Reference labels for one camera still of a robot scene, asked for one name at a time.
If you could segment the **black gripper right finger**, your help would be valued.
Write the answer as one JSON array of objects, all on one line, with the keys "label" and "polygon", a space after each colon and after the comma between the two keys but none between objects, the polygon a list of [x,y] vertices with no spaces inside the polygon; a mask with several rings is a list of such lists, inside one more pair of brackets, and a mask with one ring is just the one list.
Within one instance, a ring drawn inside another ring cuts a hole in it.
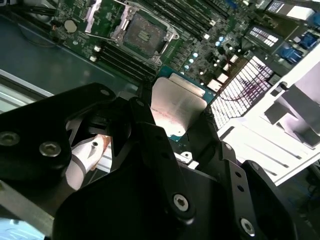
[{"label": "black gripper right finger", "polygon": [[203,111],[187,130],[197,170],[217,181],[219,239],[296,240],[296,216],[266,172],[254,161],[239,164],[235,151],[221,141],[213,116]]}]

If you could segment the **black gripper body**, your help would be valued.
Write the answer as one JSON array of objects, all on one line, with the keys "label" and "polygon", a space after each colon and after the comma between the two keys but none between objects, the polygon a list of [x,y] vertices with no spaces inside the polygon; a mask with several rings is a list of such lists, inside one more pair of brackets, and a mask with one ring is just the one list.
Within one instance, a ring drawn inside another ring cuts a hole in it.
[{"label": "black gripper body", "polygon": [[151,175],[131,163],[70,195],[55,215],[56,240],[238,240],[222,186],[212,177],[181,167],[196,208],[183,226],[161,206]]}]

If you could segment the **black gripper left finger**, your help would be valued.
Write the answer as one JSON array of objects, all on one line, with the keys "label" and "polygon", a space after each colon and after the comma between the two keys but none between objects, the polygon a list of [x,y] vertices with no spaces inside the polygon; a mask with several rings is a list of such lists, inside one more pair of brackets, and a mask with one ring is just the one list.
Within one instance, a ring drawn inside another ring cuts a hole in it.
[{"label": "black gripper left finger", "polygon": [[140,145],[143,162],[155,177],[161,206],[189,225],[196,210],[150,103],[150,92],[124,99],[103,84],[91,83],[2,113],[0,178],[55,214],[71,194],[61,182],[72,161],[72,147],[92,135],[111,136],[116,161],[125,147]]}]

